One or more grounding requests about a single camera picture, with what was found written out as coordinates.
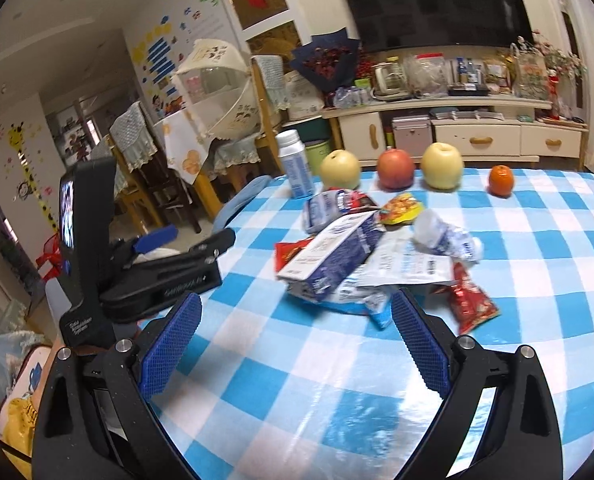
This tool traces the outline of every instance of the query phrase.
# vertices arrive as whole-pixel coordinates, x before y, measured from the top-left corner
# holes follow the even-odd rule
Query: red lid
[[[426,57],[443,57],[443,53],[435,52],[434,54],[419,54],[416,56],[417,59],[425,59]]]

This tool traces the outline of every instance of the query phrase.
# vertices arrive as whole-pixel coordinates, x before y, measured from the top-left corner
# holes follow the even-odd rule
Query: blue and white tablecloth
[[[517,170],[509,199],[486,190],[488,170],[466,170],[453,193],[413,194],[485,244],[472,269],[501,316],[475,329],[486,348],[535,347],[559,421],[565,478],[594,447],[594,175]],[[362,190],[384,203],[373,173]],[[157,415],[207,480],[392,479],[440,405],[394,326],[380,332],[285,295],[273,245],[305,237],[303,200],[273,181],[232,222],[223,285],[203,295],[203,318]],[[422,295],[422,290],[415,291]],[[456,322],[440,297],[426,310]],[[493,390],[485,390],[452,472],[477,447]]]

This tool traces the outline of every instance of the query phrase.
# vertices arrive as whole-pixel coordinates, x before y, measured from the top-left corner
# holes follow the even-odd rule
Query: yellow apple
[[[455,189],[461,183],[463,174],[461,153],[445,142],[431,144],[421,159],[421,171],[428,186]]]
[[[346,150],[334,150],[321,162],[319,176],[324,189],[331,187],[355,189],[359,187],[362,167],[352,153]]]

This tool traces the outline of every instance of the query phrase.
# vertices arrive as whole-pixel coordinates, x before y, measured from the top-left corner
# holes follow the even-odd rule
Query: cabinet door
[[[379,155],[386,151],[379,113],[340,117],[339,125],[346,150],[353,153],[362,165],[375,165]]]
[[[510,124],[455,124],[436,126],[437,142],[451,144],[464,156],[518,156],[520,126]]]
[[[581,132],[545,126],[522,126],[522,155],[579,158]]]

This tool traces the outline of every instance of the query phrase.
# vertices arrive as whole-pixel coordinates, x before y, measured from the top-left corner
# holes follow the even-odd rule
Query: orange
[[[514,187],[514,175],[508,166],[495,166],[488,175],[488,193],[508,197]]]

